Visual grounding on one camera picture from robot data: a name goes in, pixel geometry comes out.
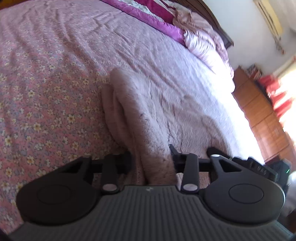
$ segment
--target pillow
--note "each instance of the pillow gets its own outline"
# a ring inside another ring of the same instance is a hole
[[[221,77],[226,90],[231,93],[235,89],[232,80],[232,68],[227,62],[224,62],[217,53],[211,37],[206,32],[198,31],[197,34],[186,30],[184,33],[184,42],[188,50],[207,65],[216,75]]]

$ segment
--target circular pad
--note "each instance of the circular pad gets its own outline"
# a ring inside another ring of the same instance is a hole
[[[25,185],[17,194],[17,207],[25,221],[61,225],[87,215],[97,192],[71,173],[47,175]]]
[[[217,216],[240,224],[277,219],[285,202],[283,190],[251,171],[222,173],[204,192],[204,201]]]
[[[239,184],[229,190],[229,195],[240,203],[256,203],[263,198],[263,191],[255,185]]]

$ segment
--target wooden headboard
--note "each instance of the wooden headboard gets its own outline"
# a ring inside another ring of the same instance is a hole
[[[218,20],[209,9],[209,7],[202,0],[171,0],[173,2],[177,2],[193,12],[198,13],[204,19],[206,19],[213,27],[213,29],[221,36],[225,48],[229,48],[233,46],[233,40],[228,36],[228,34],[221,28]]]

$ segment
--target air conditioner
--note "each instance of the air conditioner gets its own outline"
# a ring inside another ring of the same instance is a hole
[[[282,54],[285,54],[285,51],[283,50],[279,42],[281,40],[283,29],[269,1],[268,0],[253,0],[253,1],[255,2],[260,12],[262,13],[263,18],[265,19],[266,24],[268,25],[274,37],[277,49],[281,51]]]

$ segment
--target folded blanket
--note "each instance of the folded blanket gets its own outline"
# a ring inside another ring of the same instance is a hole
[[[185,93],[169,80],[156,82],[123,69],[111,71],[110,83],[102,88],[105,119],[115,141],[135,157],[131,183],[176,183],[169,144],[200,157],[209,146],[231,153],[190,89]]]

